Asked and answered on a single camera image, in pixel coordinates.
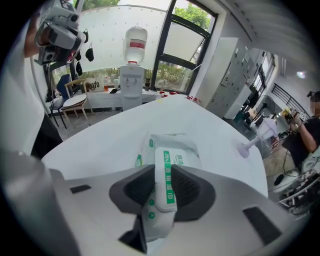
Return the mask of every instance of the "ceiling light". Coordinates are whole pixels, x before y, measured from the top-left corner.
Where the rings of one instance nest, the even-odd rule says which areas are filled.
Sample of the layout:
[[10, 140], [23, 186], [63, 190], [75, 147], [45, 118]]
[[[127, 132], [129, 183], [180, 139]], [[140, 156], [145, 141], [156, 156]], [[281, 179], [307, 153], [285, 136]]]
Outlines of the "ceiling light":
[[298, 77], [304, 79], [304, 78], [306, 77], [306, 72], [304, 72], [304, 71], [298, 71], [298, 72], [296, 73], [296, 75], [297, 75]]

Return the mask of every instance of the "white chair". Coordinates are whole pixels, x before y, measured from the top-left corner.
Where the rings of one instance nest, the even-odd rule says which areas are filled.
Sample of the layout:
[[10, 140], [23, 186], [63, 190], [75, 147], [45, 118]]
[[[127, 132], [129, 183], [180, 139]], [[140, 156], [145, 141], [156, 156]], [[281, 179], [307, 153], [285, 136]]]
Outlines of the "white chair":
[[[76, 115], [76, 117], [78, 118], [78, 114], [77, 114], [76, 110], [82, 110], [85, 119], [89, 123], [87, 114], [86, 114], [85, 109], [84, 109], [84, 104], [86, 102], [88, 102], [88, 105], [90, 107], [91, 113], [94, 114], [94, 112], [93, 112], [93, 110], [92, 110], [92, 108], [90, 106], [89, 100], [88, 100], [88, 93], [87, 93], [87, 90], [86, 90], [86, 86], [84, 85], [84, 81], [85, 81], [85, 79], [78, 79], [78, 80], [73, 80], [71, 82], [68, 82], [68, 83], [66, 83], [64, 85], [65, 88], [66, 88], [66, 92], [68, 93], [69, 99], [67, 99], [65, 101], [65, 103], [63, 104], [63, 107], [61, 108], [61, 110], [62, 110], [65, 118], [68, 120], [68, 122], [71, 124], [72, 127], [73, 127], [73, 125], [70, 122], [70, 119], [68, 118], [67, 111], [72, 111], [73, 110], [75, 115]], [[77, 95], [70, 95], [68, 87], [69, 86], [72, 87], [72, 85], [75, 85], [75, 84], [81, 84], [85, 93], [77, 94]]]

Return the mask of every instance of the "black mask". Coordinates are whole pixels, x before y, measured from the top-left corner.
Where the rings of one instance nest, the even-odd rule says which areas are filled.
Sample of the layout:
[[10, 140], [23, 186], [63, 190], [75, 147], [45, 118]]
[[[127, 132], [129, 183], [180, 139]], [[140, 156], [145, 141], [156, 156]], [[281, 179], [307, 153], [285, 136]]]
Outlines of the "black mask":
[[86, 50], [85, 56], [90, 62], [94, 60], [95, 57], [94, 57], [94, 50], [92, 49], [92, 43], [90, 44], [89, 49]]
[[83, 31], [83, 33], [85, 34], [85, 41], [84, 41], [84, 44], [85, 44], [89, 40], [88, 29], [85, 29], [85, 31]]
[[79, 51], [78, 54], [75, 56], [75, 59], [76, 59], [77, 61], [80, 61], [80, 60], [81, 60], [80, 51]]
[[81, 67], [80, 62], [78, 62], [78, 63], [76, 64], [75, 70], [76, 70], [76, 72], [78, 73], [79, 76], [82, 75], [82, 67]]

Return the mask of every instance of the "railing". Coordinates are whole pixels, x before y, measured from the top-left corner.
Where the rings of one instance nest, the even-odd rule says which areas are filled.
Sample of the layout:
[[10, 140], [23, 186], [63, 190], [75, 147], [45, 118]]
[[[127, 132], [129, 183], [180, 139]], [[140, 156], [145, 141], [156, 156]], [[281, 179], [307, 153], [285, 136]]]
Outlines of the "railing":
[[271, 91], [274, 95], [276, 95], [280, 100], [282, 100], [289, 108], [299, 111], [300, 113], [305, 114], [306, 119], [309, 119], [310, 116], [305, 111], [305, 109], [284, 89], [282, 89], [276, 83]]

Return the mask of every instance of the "white table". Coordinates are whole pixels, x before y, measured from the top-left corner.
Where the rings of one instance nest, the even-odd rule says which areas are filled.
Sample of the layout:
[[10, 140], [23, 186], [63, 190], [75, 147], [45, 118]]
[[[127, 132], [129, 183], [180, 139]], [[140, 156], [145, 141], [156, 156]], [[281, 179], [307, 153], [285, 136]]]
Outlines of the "white table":
[[66, 180], [135, 166], [146, 132], [186, 133], [197, 145], [205, 171], [242, 181], [268, 197], [257, 147], [242, 158], [236, 143], [248, 140], [232, 126], [182, 95], [170, 95], [109, 117], [58, 145], [42, 161]]

